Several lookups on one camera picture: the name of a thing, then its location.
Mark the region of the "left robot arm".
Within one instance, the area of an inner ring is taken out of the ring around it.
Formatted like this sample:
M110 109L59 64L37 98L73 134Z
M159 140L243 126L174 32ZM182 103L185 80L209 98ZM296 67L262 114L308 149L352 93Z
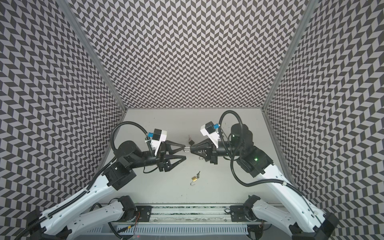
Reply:
M104 166L81 191L43 212L32 211L26 228L17 239L29 235L32 240L73 240L102 224L137 219L137 207L129 196L88 212L100 200L116 193L136 177L134 169L157 166L169 172L186 160L177 153L184 145L171 141L150 141L149 151L141 151L133 141L125 141L114 150L111 163Z

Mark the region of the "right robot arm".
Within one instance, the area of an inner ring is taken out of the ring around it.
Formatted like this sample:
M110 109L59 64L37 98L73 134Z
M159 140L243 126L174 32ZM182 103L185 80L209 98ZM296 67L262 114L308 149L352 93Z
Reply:
M219 157L233 154L235 162L256 179L256 185L268 187L285 207L284 211L280 210L252 195L243 204L248 220L264 220L293 240L327 240L331 237L339 219L316 207L290 183L273 160L254 146L253 133L246 125L232 125L227 141L220 137L220 130L220 125L212 122L202 125L200 132L206 139L191 146L190 152L214 164Z

